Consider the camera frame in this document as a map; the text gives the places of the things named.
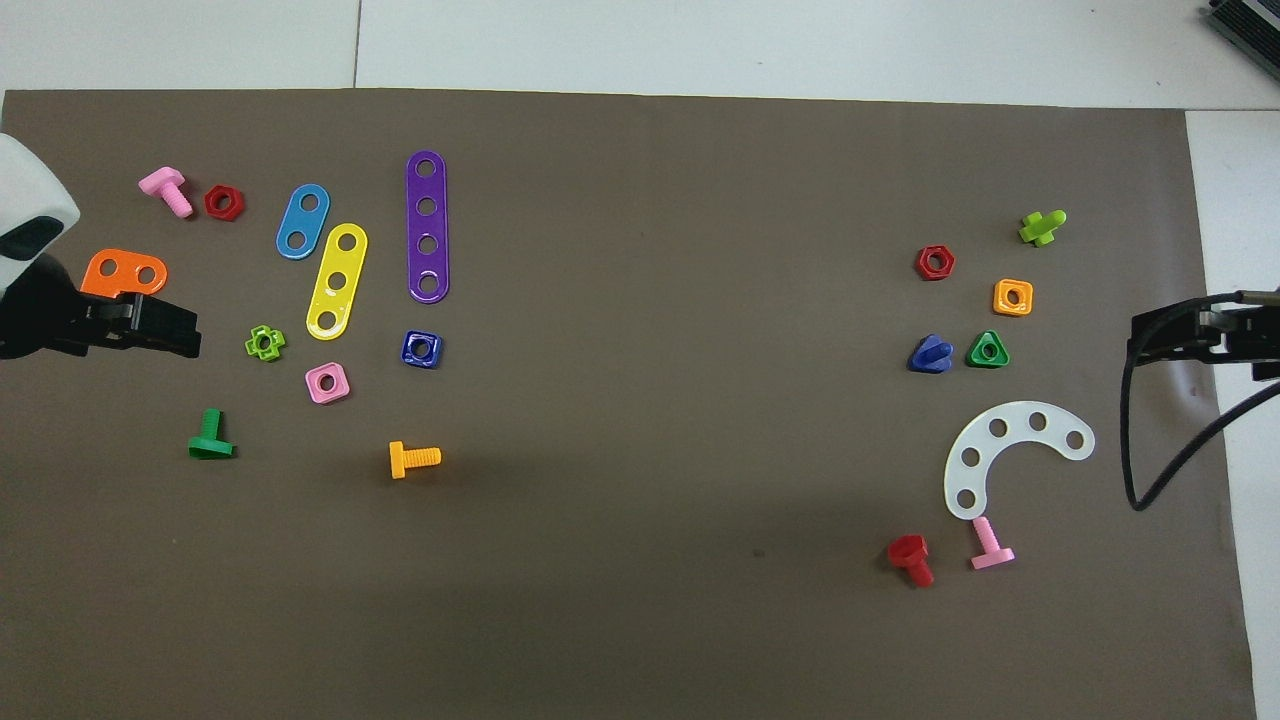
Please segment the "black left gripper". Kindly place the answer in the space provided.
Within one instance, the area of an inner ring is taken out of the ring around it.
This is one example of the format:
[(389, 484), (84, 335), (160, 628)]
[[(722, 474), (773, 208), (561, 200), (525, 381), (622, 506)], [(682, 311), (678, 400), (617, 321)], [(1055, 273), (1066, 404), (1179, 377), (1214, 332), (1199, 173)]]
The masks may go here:
[[(154, 296), (131, 300), (131, 329), (140, 333), (141, 348), (198, 357), (202, 334), (197, 320), (195, 313)], [(125, 304), (79, 292), (63, 265), (49, 255), (37, 258), (3, 292), (4, 360), (44, 348), (84, 357), (90, 347), (123, 350), (137, 345), (125, 328)]]

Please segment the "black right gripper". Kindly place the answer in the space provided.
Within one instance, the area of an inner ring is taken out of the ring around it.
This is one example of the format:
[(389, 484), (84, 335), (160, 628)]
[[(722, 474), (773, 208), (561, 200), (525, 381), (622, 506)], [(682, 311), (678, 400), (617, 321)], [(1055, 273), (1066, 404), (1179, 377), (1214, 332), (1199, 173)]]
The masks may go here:
[(1219, 299), (1188, 299), (1132, 318), (1133, 363), (1244, 363), (1253, 380), (1279, 378), (1277, 301), (1221, 310), (1222, 328), (1202, 320)]

